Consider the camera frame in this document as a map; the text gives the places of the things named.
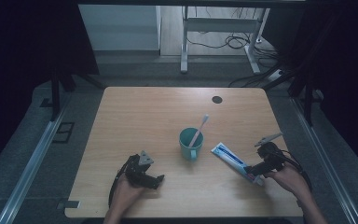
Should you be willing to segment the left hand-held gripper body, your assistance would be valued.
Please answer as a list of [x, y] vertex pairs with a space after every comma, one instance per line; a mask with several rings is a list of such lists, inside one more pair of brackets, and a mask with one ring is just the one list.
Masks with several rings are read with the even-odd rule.
[[153, 176], [147, 175], [146, 171], [154, 161], [143, 150], [140, 154], [129, 157], [125, 168], [125, 176], [133, 185], [149, 188], [153, 181]]

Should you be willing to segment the person's right hand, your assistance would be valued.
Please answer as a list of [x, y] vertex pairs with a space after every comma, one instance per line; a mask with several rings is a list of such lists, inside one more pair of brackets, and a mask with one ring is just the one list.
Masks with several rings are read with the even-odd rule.
[[265, 177], [274, 179], [282, 188], [293, 193], [301, 202], [311, 196], [309, 186], [304, 177], [295, 166], [288, 162], [283, 165], [280, 171], [266, 173]]

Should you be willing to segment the white cabinet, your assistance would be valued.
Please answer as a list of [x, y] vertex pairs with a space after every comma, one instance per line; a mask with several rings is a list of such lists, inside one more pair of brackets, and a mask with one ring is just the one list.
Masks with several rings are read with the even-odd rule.
[[160, 49], [160, 6], [78, 7], [94, 50]]

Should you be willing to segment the teal cup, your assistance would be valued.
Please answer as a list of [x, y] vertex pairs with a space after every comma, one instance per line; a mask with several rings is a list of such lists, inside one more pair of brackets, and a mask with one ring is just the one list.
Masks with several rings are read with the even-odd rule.
[[193, 137], [197, 131], [197, 128], [188, 127], [183, 129], [179, 134], [181, 153], [188, 161], [195, 161], [198, 158], [200, 149], [203, 146], [204, 137], [202, 133], [199, 133], [197, 139], [193, 141]]

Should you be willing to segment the black floor bracket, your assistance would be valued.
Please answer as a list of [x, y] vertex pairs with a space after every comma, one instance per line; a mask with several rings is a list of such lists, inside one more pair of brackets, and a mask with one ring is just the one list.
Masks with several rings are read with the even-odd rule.
[[73, 122], [62, 122], [56, 131], [52, 142], [54, 144], [67, 144], [73, 133], [75, 124]]

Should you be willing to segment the dark curtain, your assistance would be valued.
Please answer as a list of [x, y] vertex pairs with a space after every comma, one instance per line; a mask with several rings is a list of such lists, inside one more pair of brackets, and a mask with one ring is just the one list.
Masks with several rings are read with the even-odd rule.
[[0, 0], [0, 153], [16, 131], [34, 88], [99, 69], [77, 0]]
[[336, 1], [335, 8], [273, 8], [263, 37], [295, 68], [338, 14], [309, 69], [295, 77], [289, 93], [299, 94], [307, 83], [321, 91], [322, 111], [358, 156], [358, 0]]

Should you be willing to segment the white desk frame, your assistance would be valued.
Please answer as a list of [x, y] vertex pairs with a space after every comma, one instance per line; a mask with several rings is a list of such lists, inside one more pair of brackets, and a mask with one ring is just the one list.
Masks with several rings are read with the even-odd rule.
[[248, 62], [255, 74], [260, 74], [259, 66], [254, 56], [255, 44], [261, 37], [264, 28], [264, 19], [269, 12], [268, 8], [260, 8], [256, 19], [247, 18], [200, 18], [189, 17], [188, 7], [183, 7], [183, 41], [181, 48], [180, 70], [187, 72], [188, 49], [187, 35], [191, 32], [215, 32], [215, 33], [244, 33], [250, 36], [250, 43], [243, 47]]

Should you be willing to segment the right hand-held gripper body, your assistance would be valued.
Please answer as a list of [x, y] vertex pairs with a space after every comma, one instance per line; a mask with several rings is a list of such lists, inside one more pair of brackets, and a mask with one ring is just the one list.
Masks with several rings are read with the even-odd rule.
[[255, 146], [258, 147], [257, 154], [266, 164], [265, 174], [272, 170], [280, 171], [283, 168], [283, 154], [278, 147], [272, 143], [272, 140], [282, 136], [282, 133], [262, 137]]

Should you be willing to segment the pink toothbrush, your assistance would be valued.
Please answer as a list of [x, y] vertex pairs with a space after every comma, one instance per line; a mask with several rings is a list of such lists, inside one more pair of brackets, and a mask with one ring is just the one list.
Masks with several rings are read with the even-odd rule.
[[201, 123], [201, 125], [199, 126], [199, 128], [196, 130], [196, 132], [194, 133], [194, 135], [193, 135], [193, 137], [192, 137], [192, 139], [191, 139], [191, 141], [190, 141], [190, 143], [189, 143], [189, 147], [193, 147], [194, 146], [194, 144], [195, 144], [195, 142], [196, 142], [196, 140], [197, 140], [197, 138], [198, 138], [198, 136], [199, 136], [199, 134], [200, 134], [200, 132], [201, 132], [201, 130], [202, 130], [202, 128], [203, 128], [203, 126], [205, 125], [205, 123], [208, 121], [208, 119], [209, 119], [209, 115], [208, 114], [205, 114], [204, 115], [204, 117], [203, 117], [203, 119], [202, 119], [202, 123]]

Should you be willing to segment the aluminium floor rail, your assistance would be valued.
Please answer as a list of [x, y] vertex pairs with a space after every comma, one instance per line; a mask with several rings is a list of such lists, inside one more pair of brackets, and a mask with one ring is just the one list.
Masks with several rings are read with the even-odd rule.
[[27, 195], [42, 161], [48, 152], [48, 148], [62, 122], [62, 118], [64, 117], [70, 101], [70, 97], [66, 97], [63, 100], [61, 103], [61, 109], [55, 120], [50, 121], [44, 130], [31, 158], [28, 160], [15, 188], [12, 190], [7, 203], [0, 214], [0, 224], [12, 224], [16, 215], [20, 211], [25, 196]]
[[310, 144], [312, 145], [312, 148], [317, 155], [317, 158], [324, 170], [326, 178], [336, 195], [336, 198], [344, 212], [346, 219], [349, 221], [350, 224], [358, 224], [358, 210], [344, 184], [338, 177], [337, 171], [334, 168], [333, 163], [330, 161], [315, 129], [306, 120], [305, 109], [302, 107], [298, 99], [291, 98], [290, 102], [296, 111], [296, 115], [298, 116], [298, 119], [303, 126], [303, 129], [305, 130], [306, 136], [310, 140]]

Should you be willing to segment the person's left hand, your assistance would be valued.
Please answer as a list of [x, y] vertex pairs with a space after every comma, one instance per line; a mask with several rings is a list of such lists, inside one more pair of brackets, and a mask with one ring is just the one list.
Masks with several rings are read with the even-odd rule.
[[118, 179], [109, 211], [116, 216], [123, 215], [144, 191], [144, 187], [133, 186], [130, 180], [122, 175]]

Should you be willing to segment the white power strip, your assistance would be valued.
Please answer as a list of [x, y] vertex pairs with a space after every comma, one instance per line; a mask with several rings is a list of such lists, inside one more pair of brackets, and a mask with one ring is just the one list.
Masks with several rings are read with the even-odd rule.
[[273, 72], [269, 77], [268, 81], [274, 81], [277, 78], [281, 77], [284, 74], [283, 70], [277, 69], [275, 72]]

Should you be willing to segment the black metal stand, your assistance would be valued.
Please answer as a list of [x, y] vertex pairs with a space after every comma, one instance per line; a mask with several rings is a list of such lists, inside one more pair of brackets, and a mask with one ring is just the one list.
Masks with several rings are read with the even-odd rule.
[[104, 90], [106, 85], [97, 79], [91, 77], [86, 72], [77, 71], [73, 66], [65, 63], [56, 64], [51, 69], [51, 100], [52, 100], [52, 116], [51, 121], [55, 121], [61, 112], [60, 87], [65, 91], [72, 92], [76, 89], [76, 83], [73, 75], [81, 77], [91, 85], [100, 90]]
[[287, 90], [290, 97], [297, 97], [302, 91], [305, 91], [303, 117], [309, 125], [312, 125], [311, 106], [313, 87], [312, 74], [310, 72], [310, 62], [304, 60], [299, 66], [295, 67], [293, 70], [285, 72], [277, 79], [265, 85], [263, 87], [263, 90], [270, 90], [289, 79], [293, 80]]

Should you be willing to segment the grey floor bracket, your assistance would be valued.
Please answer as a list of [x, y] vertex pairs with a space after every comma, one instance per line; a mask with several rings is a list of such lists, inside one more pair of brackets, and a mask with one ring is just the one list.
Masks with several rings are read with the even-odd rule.
[[80, 205], [80, 201], [70, 201], [70, 200], [60, 200], [57, 204], [57, 209], [62, 210], [65, 208], [78, 208]]

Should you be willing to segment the white blue toothpaste tube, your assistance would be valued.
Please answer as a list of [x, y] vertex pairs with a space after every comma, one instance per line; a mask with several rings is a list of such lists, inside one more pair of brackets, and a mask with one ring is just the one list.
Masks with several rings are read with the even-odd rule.
[[245, 169], [248, 165], [240, 159], [235, 153], [233, 153], [228, 147], [226, 147], [223, 143], [217, 144], [211, 152], [228, 164], [231, 168], [233, 168], [237, 173], [239, 173], [242, 177], [247, 179], [253, 184], [257, 184], [259, 186], [264, 185], [264, 181], [260, 178], [259, 175], [252, 175], [247, 173]]

